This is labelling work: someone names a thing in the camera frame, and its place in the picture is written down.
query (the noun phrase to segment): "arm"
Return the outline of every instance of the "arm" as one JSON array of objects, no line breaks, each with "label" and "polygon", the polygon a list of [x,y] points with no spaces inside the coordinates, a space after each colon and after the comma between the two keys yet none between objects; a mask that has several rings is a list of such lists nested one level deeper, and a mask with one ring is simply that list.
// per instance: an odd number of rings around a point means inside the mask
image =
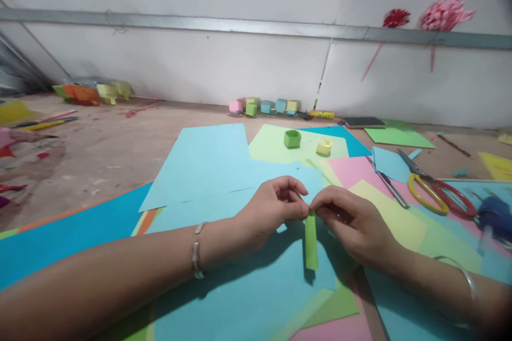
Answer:
[{"label": "arm", "polygon": [[473,325],[487,330],[502,325],[502,316],[510,309],[512,287],[471,274],[478,293],[478,300],[473,302],[469,283],[459,269],[401,246],[375,206],[346,189],[325,188],[313,199],[310,208],[317,210],[317,215],[355,260],[459,313]]},{"label": "arm", "polygon": [[267,181],[236,216],[104,244],[42,269],[0,293],[0,339],[87,339],[202,271],[260,249],[285,220],[303,219],[305,187]]}]

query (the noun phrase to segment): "forearm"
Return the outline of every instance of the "forearm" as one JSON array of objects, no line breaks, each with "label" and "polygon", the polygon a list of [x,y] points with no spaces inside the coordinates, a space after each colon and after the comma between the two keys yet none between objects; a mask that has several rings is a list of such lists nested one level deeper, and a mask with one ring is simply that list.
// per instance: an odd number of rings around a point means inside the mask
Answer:
[{"label": "forearm", "polygon": [[111,242],[76,254],[0,293],[0,338],[87,339],[194,276],[192,244],[203,271],[250,244],[234,218]]},{"label": "forearm", "polygon": [[443,312],[458,314],[456,318],[484,329],[501,325],[512,300],[510,286],[471,273],[478,296],[473,302],[469,283],[458,268],[405,248],[397,258],[399,262],[385,272]]}]

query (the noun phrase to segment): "yellow scissors handle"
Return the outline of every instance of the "yellow scissors handle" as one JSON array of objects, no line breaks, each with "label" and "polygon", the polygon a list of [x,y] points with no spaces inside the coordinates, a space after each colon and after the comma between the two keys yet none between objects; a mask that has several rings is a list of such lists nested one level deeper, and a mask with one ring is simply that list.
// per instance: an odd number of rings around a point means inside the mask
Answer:
[{"label": "yellow scissors handle", "polygon": [[[426,191],[428,195],[434,199],[434,201],[439,205],[439,208],[429,204],[427,200],[419,195],[419,193],[414,188],[414,181],[416,181],[423,188],[423,190]],[[431,189],[430,185],[419,175],[411,173],[407,186],[409,187],[409,191],[414,196],[414,198],[418,200],[419,203],[422,204],[425,208],[442,216],[446,216],[448,214],[448,205],[446,205],[446,203],[441,200],[441,198]]]}]

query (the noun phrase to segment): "scissors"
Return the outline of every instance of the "scissors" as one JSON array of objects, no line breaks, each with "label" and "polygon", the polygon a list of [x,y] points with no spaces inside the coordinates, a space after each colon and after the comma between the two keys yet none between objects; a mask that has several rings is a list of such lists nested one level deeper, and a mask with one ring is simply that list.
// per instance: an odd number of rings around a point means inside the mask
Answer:
[{"label": "scissors", "polygon": [[[449,211],[452,211],[457,216],[464,218],[465,220],[472,220],[476,217],[476,209],[468,200],[466,196],[459,192],[457,189],[452,187],[451,185],[446,184],[443,181],[440,181],[436,178],[433,178],[422,171],[413,160],[411,160],[403,150],[398,149],[398,154],[402,157],[405,163],[409,166],[411,170],[411,176],[409,176],[409,181],[407,186],[409,187],[409,191],[416,198],[416,200],[426,207],[428,210],[431,210],[434,213],[437,213],[442,216],[446,216]],[[434,199],[434,201],[439,205],[436,207],[432,204],[429,204],[427,200],[425,200],[419,193],[416,191],[414,187],[414,181],[416,181],[422,188],[425,190],[430,197]],[[445,192],[444,189],[449,190],[454,195],[456,195],[461,202],[465,205],[466,210],[462,209],[455,201],[453,201]]]}]

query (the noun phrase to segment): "red scissors handle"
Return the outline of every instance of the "red scissors handle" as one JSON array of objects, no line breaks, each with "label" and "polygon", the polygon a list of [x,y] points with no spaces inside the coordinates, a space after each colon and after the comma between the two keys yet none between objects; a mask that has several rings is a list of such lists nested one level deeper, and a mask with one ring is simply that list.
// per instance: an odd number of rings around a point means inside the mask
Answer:
[{"label": "red scissors handle", "polygon": [[[436,178],[430,180],[430,185],[432,186],[432,189],[436,192],[436,194],[443,200],[446,205],[448,205],[448,208],[457,216],[460,218],[463,218],[464,220],[472,220],[476,217],[476,209],[471,203],[471,201],[468,200],[466,196],[462,194],[462,192],[458,191],[451,185],[446,184],[445,182],[438,180]],[[462,209],[453,199],[450,198],[446,194],[446,192],[443,190],[448,189],[450,192],[452,192],[454,195],[456,195],[462,203],[466,206],[466,210]]]}]

